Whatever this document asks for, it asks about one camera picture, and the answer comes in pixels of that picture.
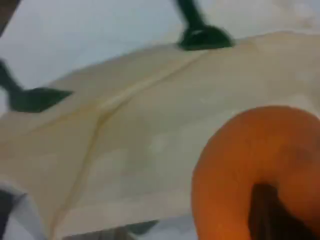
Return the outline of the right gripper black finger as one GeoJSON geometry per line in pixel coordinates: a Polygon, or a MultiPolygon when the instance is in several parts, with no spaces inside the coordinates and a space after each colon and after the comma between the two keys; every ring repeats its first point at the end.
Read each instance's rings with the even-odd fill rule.
{"type": "Polygon", "coordinates": [[[253,240],[303,240],[304,226],[280,203],[277,190],[268,184],[252,189],[248,217],[253,240]]]}

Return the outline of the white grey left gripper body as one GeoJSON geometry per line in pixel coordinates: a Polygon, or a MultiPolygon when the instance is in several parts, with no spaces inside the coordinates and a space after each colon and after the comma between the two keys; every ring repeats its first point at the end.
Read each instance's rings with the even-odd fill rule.
{"type": "Polygon", "coordinates": [[[30,195],[8,181],[0,181],[0,238],[43,240],[44,224],[30,195]]]}

